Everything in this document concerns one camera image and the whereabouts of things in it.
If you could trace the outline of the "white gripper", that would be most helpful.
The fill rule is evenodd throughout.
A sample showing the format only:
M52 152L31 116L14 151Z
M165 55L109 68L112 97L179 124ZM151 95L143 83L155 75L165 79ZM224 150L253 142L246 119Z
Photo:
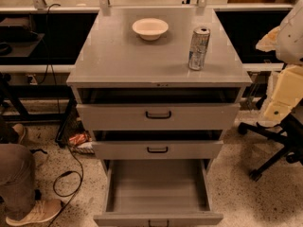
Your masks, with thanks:
M282 70L276 78L276 86L269 96L264 117L281 122L303 98L303 67L291 65Z

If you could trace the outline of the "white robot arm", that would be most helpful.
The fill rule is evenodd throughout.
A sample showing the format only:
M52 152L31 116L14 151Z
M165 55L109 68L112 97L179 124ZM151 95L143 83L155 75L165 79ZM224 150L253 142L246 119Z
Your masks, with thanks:
M287 64L272 83L263 115L281 122L303 98L303 0L299 0L279 26L270 30L256 44L264 52L276 51L276 57Z

